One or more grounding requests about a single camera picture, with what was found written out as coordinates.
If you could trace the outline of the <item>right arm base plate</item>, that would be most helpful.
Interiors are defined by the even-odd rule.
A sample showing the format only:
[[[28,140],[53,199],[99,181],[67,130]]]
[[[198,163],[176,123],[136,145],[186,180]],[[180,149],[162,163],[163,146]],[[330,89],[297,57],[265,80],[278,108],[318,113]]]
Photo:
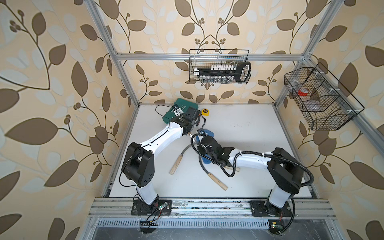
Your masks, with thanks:
[[[267,200],[250,201],[250,208],[253,217],[291,217],[292,208],[285,202],[282,208],[272,205]]]

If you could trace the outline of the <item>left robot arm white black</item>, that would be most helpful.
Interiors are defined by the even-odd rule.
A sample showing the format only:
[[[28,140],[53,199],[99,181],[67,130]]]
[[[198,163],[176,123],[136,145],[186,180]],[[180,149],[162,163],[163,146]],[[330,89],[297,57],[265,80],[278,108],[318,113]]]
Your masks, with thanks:
[[[122,174],[133,183],[139,199],[147,206],[158,202],[159,196],[151,183],[155,175],[155,158],[172,142],[186,136],[200,122],[201,111],[189,107],[176,114],[168,125],[152,138],[138,144],[130,143],[126,147]]]

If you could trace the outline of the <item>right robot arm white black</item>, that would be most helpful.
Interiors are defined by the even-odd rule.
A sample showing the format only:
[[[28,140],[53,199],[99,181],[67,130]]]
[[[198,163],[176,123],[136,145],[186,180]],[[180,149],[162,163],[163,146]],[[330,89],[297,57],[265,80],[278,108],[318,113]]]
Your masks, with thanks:
[[[237,167],[268,171],[276,184],[266,204],[278,209],[282,209],[287,200],[298,194],[300,188],[314,182],[312,172],[282,148],[264,153],[241,151],[222,147],[208,134],[192,135],[191,146],[200,158],[219,166],[229,178],[235,176]]]

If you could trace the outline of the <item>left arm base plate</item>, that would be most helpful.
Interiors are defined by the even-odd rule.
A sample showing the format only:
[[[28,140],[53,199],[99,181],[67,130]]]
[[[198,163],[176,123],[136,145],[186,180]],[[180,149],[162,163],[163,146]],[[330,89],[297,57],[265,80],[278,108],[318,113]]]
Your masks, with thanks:
[[[147,205],[140,199],[134,200],[131,210],[132,216],[145,216],[154,214],[156,211],[169,216],[172,211],[172,200],[155,200],[151,205]]]

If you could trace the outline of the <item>blue microfiber rag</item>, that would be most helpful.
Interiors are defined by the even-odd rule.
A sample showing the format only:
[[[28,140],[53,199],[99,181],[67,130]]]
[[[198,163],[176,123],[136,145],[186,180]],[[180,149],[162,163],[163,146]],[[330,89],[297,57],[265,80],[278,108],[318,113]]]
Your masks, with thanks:
[[[202,134],[202,135],[206,135],[206,136],[210,136],[210,137],[214,137],[214,133],[210,130],[207,130],[207,129],[203,129],[203,128],[200,128],[197,130],[197,133],[198,134]],[[201,145],[200,141],[203,139],[204,137],[200,136],[200,137],[196,137],[196,142],[199,146],[205,148],[206,150],[206,154],[205,156],[202,158],[202,161],[205,165],[209,165],[212,163],[212,161],[210,160],[212,158],[212,156],[210,154],[208,154],[208,151],[212,151],[212,147],[209,147],[208,146],[208,141],[205,141],[205,143],[203,145]]]

